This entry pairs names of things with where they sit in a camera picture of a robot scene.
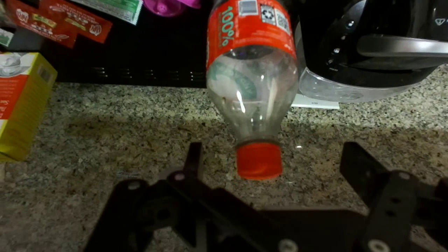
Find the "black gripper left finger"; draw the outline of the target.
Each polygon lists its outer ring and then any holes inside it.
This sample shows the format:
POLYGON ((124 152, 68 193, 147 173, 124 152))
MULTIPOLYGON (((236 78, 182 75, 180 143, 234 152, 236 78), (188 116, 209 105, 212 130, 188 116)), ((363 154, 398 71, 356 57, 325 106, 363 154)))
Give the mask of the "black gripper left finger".
POLYGON ((202 175, 202 154, 203 147, 201 141, 189 144, 189 150, 184 165, 184 172, 187 175, 194 178, 199 178, 202 175))

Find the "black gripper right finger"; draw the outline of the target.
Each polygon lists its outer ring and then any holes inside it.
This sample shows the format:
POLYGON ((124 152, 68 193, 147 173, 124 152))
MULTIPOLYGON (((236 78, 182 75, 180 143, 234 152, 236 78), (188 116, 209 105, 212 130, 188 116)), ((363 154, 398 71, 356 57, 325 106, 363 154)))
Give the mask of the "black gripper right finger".
POLYGON ((374 199, 388 169, 356 141, 343 144, 341 173, 362 199, 374 199))

